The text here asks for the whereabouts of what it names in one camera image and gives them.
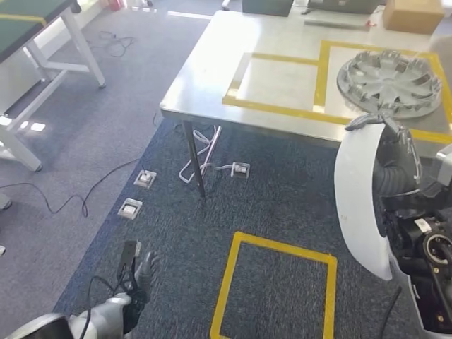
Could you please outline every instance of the floor outlet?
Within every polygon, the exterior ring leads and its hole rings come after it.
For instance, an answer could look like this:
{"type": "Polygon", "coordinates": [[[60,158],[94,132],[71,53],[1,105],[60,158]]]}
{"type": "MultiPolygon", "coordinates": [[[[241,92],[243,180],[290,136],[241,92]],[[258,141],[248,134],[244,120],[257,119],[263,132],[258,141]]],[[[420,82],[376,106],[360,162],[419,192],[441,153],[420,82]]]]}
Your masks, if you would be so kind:
{"type": "Polygon", "coordinates": [[[231,177],[248,179],[250,176],[250,164],[244,162],[232,162],[231,177]]]}
{"type": "Polygon", "coordinates": [[[141,201],[127,198],[122,204],[122,206],[119,208],[118,214],[121,217],[134,220],[138,215],[142,206],[143,203],[141,201]]]}
{"type": "Polygon", "coordinates": [[[137,177],[137,179],[135,179],[135,181],[134,182],[134,185],[141,186],[141,187],[144,187],[146,189],[149,189],[151,187],[151,185],[152,185],[154,180],[155,180],[156,176],[157,176],[157,173],[155,173],[155,172],[146,171],[144,169],[142,169],[141,171],[140,171],[140,173],[138,173],[138,177],[137,177]]]}

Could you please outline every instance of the white plastic panel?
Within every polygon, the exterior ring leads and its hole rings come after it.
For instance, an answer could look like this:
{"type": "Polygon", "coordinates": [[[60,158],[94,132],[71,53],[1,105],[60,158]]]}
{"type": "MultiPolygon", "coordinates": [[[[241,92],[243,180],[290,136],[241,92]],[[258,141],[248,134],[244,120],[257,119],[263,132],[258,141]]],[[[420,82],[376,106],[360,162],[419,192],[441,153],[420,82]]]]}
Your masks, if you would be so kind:
{"type": "Polygon", "coordinates": [[[346,132],[334,169],[336,204],[347,248],[361,265],[390,280],[389,243],[381,237],[374,210],[374,162],[384,124],[346,132]]]}

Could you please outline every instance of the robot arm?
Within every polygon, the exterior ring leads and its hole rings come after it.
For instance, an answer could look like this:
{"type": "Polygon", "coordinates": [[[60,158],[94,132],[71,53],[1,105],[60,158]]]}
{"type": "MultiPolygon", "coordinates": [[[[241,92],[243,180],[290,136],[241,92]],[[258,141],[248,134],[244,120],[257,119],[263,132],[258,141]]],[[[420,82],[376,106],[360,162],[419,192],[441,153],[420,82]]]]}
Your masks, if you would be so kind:
{"type": "Polygon", "coordinates": [[[121,339],[131,338],[140,315],[149,303],[158,257],[148,252],[135,272],[139,242],[126,242],[117,278],[124,292],[89,308],[69,320],[46,314],[23,325],[6,339],[121,339]]]}
{"type": "Polygon", "coordinates": [[[452,338],[452,241],[438,211],[452,206],[452,145],[437,154],[425,185],[408,130],[376,116],[346,129],[334,185],[349,250],[380,278],[398,280],[420,338],[452,338]]]}

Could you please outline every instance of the yellow tape square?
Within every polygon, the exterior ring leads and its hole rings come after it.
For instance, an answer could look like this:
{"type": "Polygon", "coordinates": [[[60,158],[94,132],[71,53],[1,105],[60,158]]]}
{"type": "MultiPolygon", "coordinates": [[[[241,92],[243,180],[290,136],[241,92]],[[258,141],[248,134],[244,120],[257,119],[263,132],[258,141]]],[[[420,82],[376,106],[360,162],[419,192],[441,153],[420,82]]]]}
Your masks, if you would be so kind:
{"type": "MultiPolygon", "coordinates": [[[[330,54],[332,47],[364,49],[374,52],[380,52],[384,50],[384,48],[382,47],[370,46],[364,44],[352,44],[349,42],[321,40],[318,60],[264,53],[245,53],[243,55],[242,59],[238,64],[238,67],[235,71],[235,74],[234,75],[232,81],[229,85],[228,91],[222,99],[222,103],[223,105],[244,107],[247,109],[254,109],[263,112],[283,114],[291,117],[300,117],[332,124],[346,125],[350,122],[350,118],[324,113],[324,105],[326,101],[326,92],[327,84],[327,72],[330,62],[330,54]],[[251,59],[285,61],[316,66],[317,79],[315,81],[315,94],[313,98],[313,109],[312,111],[309,109],[295,109],[291,107],[283,107],[280,105],[269,105],[262,102],[238,99],[237,97],[237,94],[240,90],[240,86],[241,85],[241,82],[243,81],[243,78],[251,59]]],[[[447,80],[446,79],[446,76],[444,75],[444,70],[442,69],[442,66],[441,65],[441,62],[438,54],[431,52],[418,53],[416,51],[405,49],[400,50],[399,52],[411,56],[419,55],[420,57],[423,57],[429,60],[433,72],[435,73],[438,77],[439,77],[442,82],[443,108],[446,116],[446,119],[450,124],[452,124],[452,94],[450,94],[450,88],[449,87],[449,84],[447,83],[447,80]]],[[[429,141],[432,143],[452,143],[452,135],[450,134],[423,131],[418,129],[411,129],[410,131],[413,137],[418,140],[429,141]]]]}
{"type": "Polygon", "coordinates": [[[228,337],[220,334],[220,331],[221,329],[224,311],[226,308],[226,302],[232,281],[232,275],[234,274],[237,257],[238,256],[238,250],[242,242],[308,260],[325,263],[327,266],[327,270],[323,338],[333,339],[334,334],[334,308],[336,301],[336,272],[337,268],[337,260],[334,256],[284,244],[282,242],[276,242],[270,239],[256,237],[254,235],[243,232],[235,232],[234,234],[228,257],[228,262],[226,265],[224,275],[223,276],[223,281],[220,289],[218,300],[217,301],[215,312],[214,313],[214,319],[212,320],[210,331],[211,339],[229,339],[228,337]]]}

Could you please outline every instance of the laptop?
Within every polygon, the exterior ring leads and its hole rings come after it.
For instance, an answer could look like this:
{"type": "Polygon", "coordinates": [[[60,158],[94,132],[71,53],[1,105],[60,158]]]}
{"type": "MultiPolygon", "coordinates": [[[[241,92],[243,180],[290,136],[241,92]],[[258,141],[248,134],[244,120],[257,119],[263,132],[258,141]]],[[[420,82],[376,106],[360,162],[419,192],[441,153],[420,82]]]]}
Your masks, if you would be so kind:
{"type": "Polygon", "coordinates": [[[309,0],[308,8],[324,11],[372,14],[381,0],[309,0]]]}

